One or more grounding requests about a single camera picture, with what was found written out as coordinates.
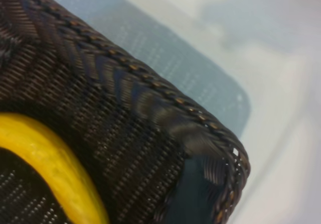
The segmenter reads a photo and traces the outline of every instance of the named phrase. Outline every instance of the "white surface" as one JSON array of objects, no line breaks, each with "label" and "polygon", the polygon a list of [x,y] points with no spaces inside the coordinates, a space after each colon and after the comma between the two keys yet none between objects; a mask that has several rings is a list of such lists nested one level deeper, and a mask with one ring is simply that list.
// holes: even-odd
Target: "white surface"
[{"label": "white surface", "polygon": [[[320,77],[321,0],[129,1],[220,65],[250,97],[241,140],[252,173],[230,223],[319,223],[313,206],[321,181],[312,179],[320,177],[319,108],[311,90]],[[203,16],[211,9],[212,22]]]}]

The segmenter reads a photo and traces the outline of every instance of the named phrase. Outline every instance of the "braided rim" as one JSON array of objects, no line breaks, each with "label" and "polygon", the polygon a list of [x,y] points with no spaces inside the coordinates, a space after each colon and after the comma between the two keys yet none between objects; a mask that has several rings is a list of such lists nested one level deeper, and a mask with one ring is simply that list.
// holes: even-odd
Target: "braided rim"
[{"label": "braided rim", "polygon": [[[147,86],[156,96],[160,95],[161,101],[171,104],[179,114],[183,114],[188,121],[197,124],[199,130],[208,138],[210,145],[205,146],[205,151],[199,153],[185,149],[186,157],[193,155],[208,156],[209,161],[204,162],[204,176],[213,185],[217,184],[217,173],[215,165],[217,161],[225,161],[225,173],[223,174],[224,189],[214,203],[212,209],[212,220],[214,224],[225,224],[228,217],[233,212],[238,203],[242,189],[246,184],[246,180],[250,174],[250,164],[247,153],[237,139],[237,137],[226,127],[224,127],[214,116],[207,112],[204,108],[195,103],[192,99],[183,95],[172,84],[158,76],[151,68],[144,63],[130,56],[120,47],[108,41],[101,34],[90,28],[82,20],[69,13],[66,9],[55,3],[53,0],[29,0],[32,1],[30,10],[43,11],[50,15],[50,20],[58,26],[60,35],[64,39],[77,41],[77,46],[85,52],[85,54],[94,54],[95,56],[104,56],[113,60],[113,64],[120,67],[133,79],[138,79],[141,84]],[[84,66],[74,64],[75,70],[85,75]],[[104,79],[99,72],[90,72],[90,81],[101,84]],[[134,111],[141,118],[147,119],[148,116]],[[159,122],[154,121],[156,126],[163,127]],[[164,217],[166,205],[170,202],[171,194],[165,200],[165,205],[158,208],[154,215],[154,223],[160,223]]]}]

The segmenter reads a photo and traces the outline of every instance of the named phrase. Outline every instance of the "woven wicker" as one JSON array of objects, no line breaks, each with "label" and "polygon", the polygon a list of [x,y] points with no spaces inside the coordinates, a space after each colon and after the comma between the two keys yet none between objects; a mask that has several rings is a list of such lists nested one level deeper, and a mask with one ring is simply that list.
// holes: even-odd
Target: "woven wicker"
[{"label": "woven wicker", "polygon": [[[53,0],[0,0],[0,111],[60,135],[113,224],[161,223],[184,160],[196,157],[213,223],[226,223],[250,173],[230,130]],[[42,178],[6,150],[0,223],[70,223]]]}]

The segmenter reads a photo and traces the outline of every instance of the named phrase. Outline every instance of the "wicker weave pattern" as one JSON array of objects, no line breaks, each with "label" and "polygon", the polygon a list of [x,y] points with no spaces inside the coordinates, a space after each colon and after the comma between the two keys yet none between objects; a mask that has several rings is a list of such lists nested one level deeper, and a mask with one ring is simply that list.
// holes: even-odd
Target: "wicker weave pattern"
[{"label": "wicker weave pattern", "polygon": [[67,140],[108,210],[108,197],[118,200],[113,223],[160,222],[192,156],[204,156],[204,178],[225,186],[215,200],[209,190],[209,203],[213,223],[226,223],[250,173],[232,132],[54,1],[0,2],[2,110],[38,118]]}]

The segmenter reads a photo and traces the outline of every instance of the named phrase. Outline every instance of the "dark brown wicker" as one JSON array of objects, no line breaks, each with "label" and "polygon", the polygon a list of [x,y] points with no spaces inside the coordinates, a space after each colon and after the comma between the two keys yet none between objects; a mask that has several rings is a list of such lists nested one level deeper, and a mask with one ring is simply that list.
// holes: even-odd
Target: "dark brown wicker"
[{"label": "dark brown wicker", "polygon": [[[213,223],[226,223],[250,173],[230,130],[53,0],[0,0],[0,111],[59,134],[113,224],[161,223],[189,158],[202,160]],[[70,222],[41,177],[0,150],[3,223]]]}]

